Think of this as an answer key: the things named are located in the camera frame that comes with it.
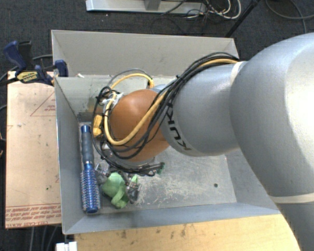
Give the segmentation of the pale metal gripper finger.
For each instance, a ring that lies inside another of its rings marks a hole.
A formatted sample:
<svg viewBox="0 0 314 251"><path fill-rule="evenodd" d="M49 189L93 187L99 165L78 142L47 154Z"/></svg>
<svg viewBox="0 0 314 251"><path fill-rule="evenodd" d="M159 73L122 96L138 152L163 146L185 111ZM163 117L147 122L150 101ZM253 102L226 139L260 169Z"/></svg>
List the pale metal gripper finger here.
<svg viewBox="0 0 314 251"><path fill-rule="evenodd" d="M108 175L109 175L109 167L107 165L98 163L95 166L95 176L96 176L98 185L103 185L107 181Z"/></svg>
<svg viewBox="0 0 314 251"><path fill-rule="evenodd" d="M125 193L129 202L131 204L136 203L141 190L141 184L138 182L138 177L136 175L126 175L125 185Z"/></svg>

